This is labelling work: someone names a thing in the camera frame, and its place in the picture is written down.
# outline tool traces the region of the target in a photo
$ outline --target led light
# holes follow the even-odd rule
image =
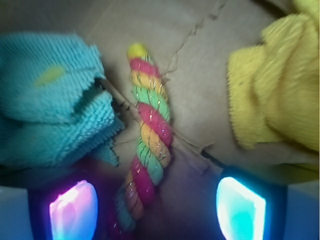
[[[98,218],[98,198],[94,186],[78,182],[49,205],[53,240],[92,239]]]
[[[216,211],[227,240],[263,239],[266,200],[233,177],[225,177],[219,182]]]

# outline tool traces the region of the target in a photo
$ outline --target multicolored rope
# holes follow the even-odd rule
[[[139,102],[140,138],[130,171],[117,191],[114,208],[109,213],[108,233],[112,240],[133,239],[131,232],[136,221],[143,216],[144,207],[153,202],[154,186],[161,181],[163,168],[171,160],[170,109],[158,67],[140,43],[130,46],[127,58],[133,95]]]

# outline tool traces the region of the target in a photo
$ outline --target yellow stain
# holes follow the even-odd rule
[[[65,68],[61,65],[55,65],[48,68],[35,82],[36,87],[43,87],[57,81],[66,73]]]

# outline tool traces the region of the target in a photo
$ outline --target blue towel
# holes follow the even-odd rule
[[[124,124],[95,78],[99,51],[76,35],[1,35],[0,164],[69,166],[89,153],[117,165],[112,137]]]

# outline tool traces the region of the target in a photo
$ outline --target yellow towel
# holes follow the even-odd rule
[[[262,31],[263,44],[228,62],[230,116],[239,144],[296,141],[319,151],[319,0]]]

